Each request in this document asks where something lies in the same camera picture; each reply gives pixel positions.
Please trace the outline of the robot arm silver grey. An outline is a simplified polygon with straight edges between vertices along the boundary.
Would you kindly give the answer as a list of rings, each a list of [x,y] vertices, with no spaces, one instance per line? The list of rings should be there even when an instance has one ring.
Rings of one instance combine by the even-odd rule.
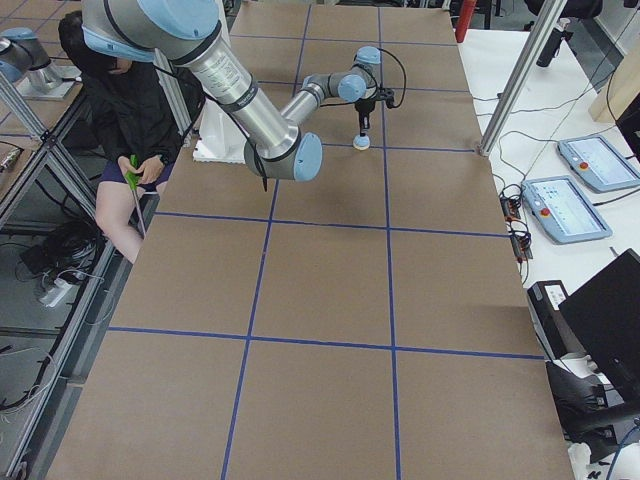
[[[364,46],[348,71],[307,77],[277,109],[224,40],[224,14],[214,1],[85,1],[82,15],[90,49],[139,62],[161,51],[172,65],[189,69],[243,130],[245,163],[264,180],[314,179],[323,147],[301,124],[328,98],[367,103],[381,90],[381,52]]]

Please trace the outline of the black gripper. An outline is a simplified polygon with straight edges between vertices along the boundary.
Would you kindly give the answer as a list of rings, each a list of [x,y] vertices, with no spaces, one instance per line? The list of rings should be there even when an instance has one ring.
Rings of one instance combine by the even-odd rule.
[[[370,113],[375,110],[375,101],[372,99],[360,99],[355,102],[355,108],[358,112],[359,136],[369,134],[370,129]]]

